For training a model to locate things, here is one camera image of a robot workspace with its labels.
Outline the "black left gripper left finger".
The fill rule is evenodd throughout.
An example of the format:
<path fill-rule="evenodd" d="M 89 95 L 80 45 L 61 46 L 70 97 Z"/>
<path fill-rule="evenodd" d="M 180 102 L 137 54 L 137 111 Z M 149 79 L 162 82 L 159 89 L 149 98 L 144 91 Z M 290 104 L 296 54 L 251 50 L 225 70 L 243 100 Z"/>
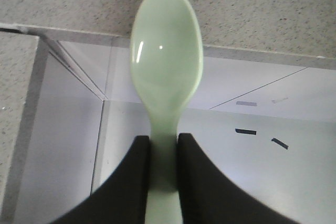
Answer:
<path fill-rule="evenodd" d="M 150 139 L 136 136 L 108 179 L 53 223 L 145 223 L 149 167 Z"/>

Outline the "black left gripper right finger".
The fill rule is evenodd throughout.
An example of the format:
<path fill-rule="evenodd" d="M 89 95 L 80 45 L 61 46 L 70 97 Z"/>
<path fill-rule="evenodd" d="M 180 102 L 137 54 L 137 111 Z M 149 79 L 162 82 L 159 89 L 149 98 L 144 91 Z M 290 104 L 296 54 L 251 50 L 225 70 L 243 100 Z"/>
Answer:
<path fill-rule="evenodd" d="M 177 184 L 183 223 L 294 223 L 226 177 L 190 133 L 177 141 Z"/>

